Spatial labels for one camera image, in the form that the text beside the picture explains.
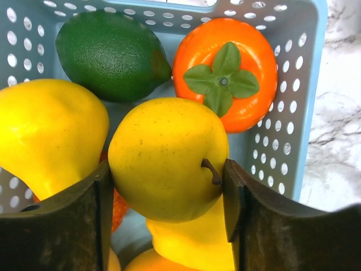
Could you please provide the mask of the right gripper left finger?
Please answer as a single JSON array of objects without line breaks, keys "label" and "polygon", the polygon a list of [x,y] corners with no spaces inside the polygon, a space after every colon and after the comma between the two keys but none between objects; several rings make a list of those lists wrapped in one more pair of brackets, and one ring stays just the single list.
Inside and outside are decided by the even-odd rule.
[{"label": "right gripper left finger", "polygon": [[103,160],[52,197],[1,214],[1,270],[107,270],[113,189]]}]

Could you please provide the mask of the blue perforated plastic basket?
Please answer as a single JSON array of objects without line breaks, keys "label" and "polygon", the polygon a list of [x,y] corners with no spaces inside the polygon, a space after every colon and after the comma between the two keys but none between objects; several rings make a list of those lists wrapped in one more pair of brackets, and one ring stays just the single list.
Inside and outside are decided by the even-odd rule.
[{"label": "blue perforated plastic basket", "polygon": [[1,87],[37,78],[66,79],[55,49],[61,26],[80,12],[127,14],[148,25],[170,62],[184,36],[212,18],[258,29],[278,65],[268,114],[229,136],[230,157],[255,179],[299,200],[324,34],[326,1],[2,1]]}]

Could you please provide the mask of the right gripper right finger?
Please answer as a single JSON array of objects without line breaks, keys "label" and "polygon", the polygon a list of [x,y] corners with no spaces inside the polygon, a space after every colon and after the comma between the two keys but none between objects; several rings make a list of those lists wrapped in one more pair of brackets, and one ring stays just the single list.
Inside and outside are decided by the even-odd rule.
[{"label": "right gripper right finger", "polygon": [[223,202],[236,270],[359,270],[360,205],[324,212],[297,203],[226,160]]}]

